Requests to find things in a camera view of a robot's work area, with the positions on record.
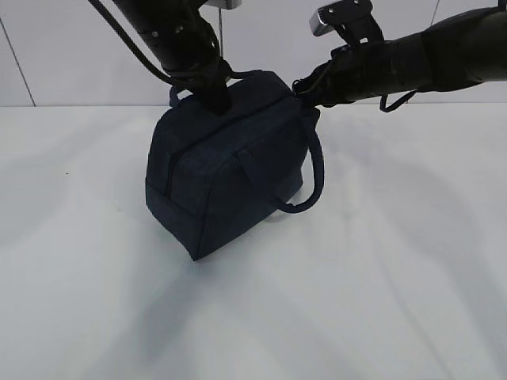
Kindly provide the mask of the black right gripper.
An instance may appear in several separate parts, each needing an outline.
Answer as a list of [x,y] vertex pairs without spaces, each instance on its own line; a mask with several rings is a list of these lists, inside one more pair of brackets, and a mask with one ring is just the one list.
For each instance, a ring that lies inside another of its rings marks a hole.
[[303,107],[334,107],[398,93],[399,45],[388,40],[364,44],[361,51],[337,47],[308,77],[295,80],[292,92]]

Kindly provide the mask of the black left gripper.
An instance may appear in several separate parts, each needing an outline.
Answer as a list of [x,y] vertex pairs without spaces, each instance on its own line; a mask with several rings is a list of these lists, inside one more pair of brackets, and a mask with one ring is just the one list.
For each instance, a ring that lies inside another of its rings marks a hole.
[[222,115],[232,105],[227,87],[230,67],[219,55],[213,27],[198,11],[151,11],[150,49],[160,63],[150,72],[174,84],[190,82],[196,99],[210,112]]

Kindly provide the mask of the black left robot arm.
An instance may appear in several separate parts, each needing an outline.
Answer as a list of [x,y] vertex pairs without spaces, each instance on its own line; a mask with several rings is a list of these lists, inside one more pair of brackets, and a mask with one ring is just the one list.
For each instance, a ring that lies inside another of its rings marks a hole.
[[223,114],[232,106],[226,79],[231,69],[220,55],[213,27],[200,15],[202,1],[115,1],[115,6],[178,89]]

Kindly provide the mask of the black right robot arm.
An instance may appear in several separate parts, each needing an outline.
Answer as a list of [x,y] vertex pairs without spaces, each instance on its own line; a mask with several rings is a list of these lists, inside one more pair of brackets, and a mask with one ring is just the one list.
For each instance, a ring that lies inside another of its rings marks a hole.
[[345,45],[292,88],[307,106],[332,108],[379,98],[393,112],[418,93],[454,92],[506,80],[506,3],[472,9],[427,29],[386,40],[370,1],[318,8],[314,36],[336,32]]

